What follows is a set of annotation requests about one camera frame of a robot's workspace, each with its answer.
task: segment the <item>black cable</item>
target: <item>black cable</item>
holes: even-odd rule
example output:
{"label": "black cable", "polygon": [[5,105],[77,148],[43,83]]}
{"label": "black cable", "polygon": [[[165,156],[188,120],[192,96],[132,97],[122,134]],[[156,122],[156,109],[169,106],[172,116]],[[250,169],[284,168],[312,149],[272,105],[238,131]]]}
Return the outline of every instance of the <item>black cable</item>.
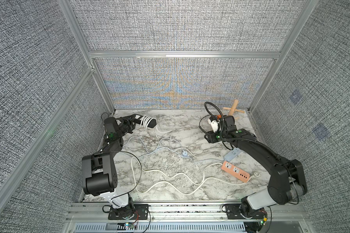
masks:
{"label": "black cable", "polygon": [[272,210],[271,210],[271,206],[268,206],[268,208],[270,208],[269,209],[269,212],[271,213],[271,219],[270,219],[270,224],[268,225],[268,229],[266,230],[266,233],[268,232],[268,230],[269,230],[269,228],[270,228],[270,226],[271,226],[271,223],[272,223]]}
{"label": "black cable", "polygon": [[101,114],[100,118],[101,118],[101,120],[103,121],[103,123],[104,123],[103,115],[104,115],[105,113],[107,114],[107,117],[110,117],[109,113],[107,113],[107,112],[104,112],[103,114]]}
{"label": "black cable", "polygon": [[206,116],[204,116],[203,118],[200,119],[199,128],[202,130],[202,132],[204,132],[204,133],[207,134],[207,135],[215,135],[215,134],[217,134],[218,131],[219,131],[219,124],[218,124],[218,130],[217,130],[215,133],[208,133],[206,130],[204,130],[204,129],[201,127],[201,121],[202,121],[205,117],[207,117],[207,116],[210,116],[210,115],[206,115]]}
{"label": "black cable", "polygon": [[[108,206],[108,207],[109,207],[109,211],[104,211],[104,207],[105,207],[105,206]],[[106,213],[106,214],[109,213],[109,212],[110,212],[110,208],[111,208],[110,205],[103,205],[103,212]]]}
{"label": "black cable", "polygon": [[227,213],[226,211],[223,211],[223,207],[225,207],[227,204],[224,204],[224,205],[222,205],[222,207],[221,207],[221,210],[222,210],[222,212],[224,212],[224,213]]}
{"label": "black cable", "polygon": [[283,165],[284,165],[284,167],[286,168],[287,172],[289,173],[291,182],[292,182],[293,185],[294,185],[294,190],[296,191],[296,195],[297,195],[297,203],[290,203],[290,202],[288,202],[288,203],[290,203],[290,204],[292,204],[292,205],[298,205],[298,203],[299,203],[299,196],[298,196],[296,184],[294,183],[294,180],[293,180],[293,178],[292,178],[292,176],[291,176],[291,174],[290,174],[290,171],[289,171],[288,167],[287,167],[284,163],[283,163]]}
{"label": "black cable", "polygon": [[258,141],[255,141],[255,140],[251,140],[251,139],[247,139],[247,138],[241,138],[241,137],[230,137],[230,138],[225,138],[225,137],[223,137],[223,130],[224,130],[224,116],[223,116],[223,113],[222,113],[222,111],[215,105],[215,104],[213,104],[213,103],[211,103],[211,102],[205,102],[205,109],[206,109],[206,111],[209,113],[209,114],[211,114],[210,113],[210,111],[209,111],[209,109],[208,109],[208,107],[207,107],[207,105],[211,105],[211,106],[213,106],[218,112],[219,112],[219,114],[220,114],[220,116],[222,117],[222,126],[221,126],[221,134],[220,134],[220,138],[222,139],[222,140],[225,140],[225,141],[234,141],[234,140],[240,140],[240,141],[248,141],[248,142],[252,142],[252,143],[255,143],[255,144],[258,144],[258,145],[260,145],[260,146],[262,146],[262,147],[264,147],[267,151],[269,151],[277,160],[280,160],[280,158],[276,155],[276,153],[270,148],[270,147],[268,147],[268,146],[266,146],[265,144],[263,144],[263,143],[261,143],[261,142],[258,142]]}
{"label": "black cable", "polygon": [[232,146],[232,149],[229,149],[229,148],[224,144],[223,141],[222,141],[222,143],[223,143],[224,147],[227,148],[228,150],[230,150],[230,151],[233,150],[233,146]]}
{"label": "black cable", "polygon": [[149,214],[149,224],[148,224],[147,228],[145,229],[145,231],[148,230],[148,228],[150,226],[150,219],[151,219],[149,209],[147,209],[147,211],[148,211],[148,214]]}
{"label": "black cable", "polygon": [[134,155],[134,154],[131,153],[131,152],[128,152],[128,151],[111,151],[111,152],[124,152],[124,153],[129,153],[129,154],[133,155],[133,156],[137,159],[137,161],[139,162],[139,164],[140,164],[140,177],[139,177],[139,179],[137,180],[137,183],[136,183],[135,187],[134,187],[133,189],[131,189],[130,191],[126,192],[126,193],[123,193],[123,194],[121,194],[121,195],[118,195],[118,196],[115,196],[115,197],[114,197],[114,198],[117,198],[117,197],[119,197],[119,196],[123,196],[123,195],[125,195],[125,194],[127,194],[127,193],[130,193],[130,192],[132,192],[133,190],[135,190],[135,188],[137,187],[137,185],[138,185],[139,182],[140,182],[141,174],[143,173],[143,167],[142,167],[142,165],[141,165],[140,160],[136,157],[136,155]]}

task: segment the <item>orange power strip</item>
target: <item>orange power strip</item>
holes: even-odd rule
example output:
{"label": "orange power strip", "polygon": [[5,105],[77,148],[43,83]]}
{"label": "orange power strip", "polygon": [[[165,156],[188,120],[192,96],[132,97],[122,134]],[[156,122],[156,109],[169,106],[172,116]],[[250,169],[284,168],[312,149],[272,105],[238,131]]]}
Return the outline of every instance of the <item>orange power strip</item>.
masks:
{"label": "orange power strip", "polygon": [[236,177],[237,179],[245,183],[249,180],[249,177],[250,177],[249,173],[241,170],[237,166],[234,166],[227,161],[224,161],[222,165],[222,170],[228,172],[229,174],[233,175],[234,177]]}

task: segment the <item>red wire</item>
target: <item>red wire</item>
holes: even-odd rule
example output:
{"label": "red wire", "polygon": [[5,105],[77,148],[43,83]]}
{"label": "red wire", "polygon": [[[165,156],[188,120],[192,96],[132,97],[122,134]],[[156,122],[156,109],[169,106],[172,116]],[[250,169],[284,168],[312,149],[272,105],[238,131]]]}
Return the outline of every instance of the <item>red wire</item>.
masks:
{"label": "red wire", "polygon": [[133,224],[135,224],[135,222],[139,220],[139,214],[137,213],[137,211],[135,211],[135,212],[136,212],[136,214],[137,214],[137,218],[136,218],[136,220],[134,221]]}

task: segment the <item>mounting plate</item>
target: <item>mounting plate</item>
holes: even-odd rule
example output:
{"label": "mounting plate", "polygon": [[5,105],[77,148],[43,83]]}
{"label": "mounting plate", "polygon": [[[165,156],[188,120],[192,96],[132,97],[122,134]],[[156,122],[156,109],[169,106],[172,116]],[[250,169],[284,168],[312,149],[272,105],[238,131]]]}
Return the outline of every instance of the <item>mounting plate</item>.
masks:
{"label": "mounting plate", "polygon": [[[240,214],[240,204],[224,204],[225,213],[227,214],[228,219],[245,219]],[[263,219],[264,213],[257,211],[257,214],[252,217],[252,219]]]}
{"label": "mounting plate", "polygon": [[[137,212],[137,214],[139,214],[139,220],[146,220],[148,218],[148,208],[149,205],[147,204],[136,204],[134,205],[135,207],[135,211]],[[121,216],[116,216],[114,209],[111,207],[110,211],[109,211],[109,216],[107,217],[107,219],[109,220],[127,220],[127,221],[135,221],[137,218],[137,214],[136,212],[134,213],[134,216],[130,219],[124,219]]]}

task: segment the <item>marble tabletop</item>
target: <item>marble tabletop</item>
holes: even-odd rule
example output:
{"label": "marble tabletop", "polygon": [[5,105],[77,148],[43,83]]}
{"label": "marble tabletop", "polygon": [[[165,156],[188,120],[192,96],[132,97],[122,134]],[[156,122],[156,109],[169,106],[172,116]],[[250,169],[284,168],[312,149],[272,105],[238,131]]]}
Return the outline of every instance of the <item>marble tabletop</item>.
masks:
{"label": "marble tabletop", "polygon": [[[251,175],[247,183],[243,183],[229,173],[223,171],[221,169],[221,164],[215,164],[205,169],[206,166],[217,163],[217,160],[223,160],[224,155],[229,151],[222,143],[210,144],[204,138],[205,134],[199,129],[199,122],[202,117],[207,115],[205,110],[117,110],[114,116],[128,116],[134,113],[155,117],[158,121],[159,131],[165,132],[171,130],[171,132],[159,133],[155,128],[144,129],[143,127],[138,128],[139,126],[136,125],[136,129],[132,134],[126,134],[123,137],[125,146],[122,151],[131,152],[139,157],[154,151],[159,145],[159,139],[171,136],[172,139],[179,141],[183,147],[193,153],[194,156],[188,152],[188,155],[192,159],[185,158],[173,151],[162,148],[152,154],[144,155],[139,158],[143,169],[162,170],[170,177],[177,173],[184,173],[196,183],[193,184],[185,175],[177,175],[176,177],[168,178],[158,171],[143,172],[137,189],[144,193],[139,193],[137,190],[132,191],[130,195],[134,201],[235,200],[241,199],[267,186],[270,175],[255,159],[245,152],[241,152],[231,163]],[[246,113],[235,112],[234,116],[239,117],[239,119],[235,121],[237,129],[244,128],[254,133]],[[201,121],[201,126],[206,131],[211,130],[211,126],[207,123],[207,117]],[[132,136],[141,137],[147,150],[138,137]],[[180,145],[173,140],[171,140],[169,145],[169,140],[163,139],[159,147],[171,147],[174,149],[180,147]],[[183,149],[176,149],[175,151],[182,154]],[[214,160],[196,162],[205,159]],[[117,169],[119,190],[121,192],[127,192],[134,187],[130,163],[131,158],[120,152],[115,156],[114,161]],[[132,166],[137,181],[140,176],[140,166],[135,159],[132,160]],[[201,187],[197,189],[199,183],[203,180],[204,169],[205,179],[208,177],[216,177],[230,183],[243,184],[231,185],[221,182],[220,180],[207,179],[201,184]],[[184,195],[176,191],[170,184],[161,181],[171,183],[182,193],[187,194],[197,190],[191,195]],[[155,185],[147,192],[152,185],[158,182],[161,183]],[[85,195],[84,202],[92,201],[104,201],[104,199],[92,195]]]}

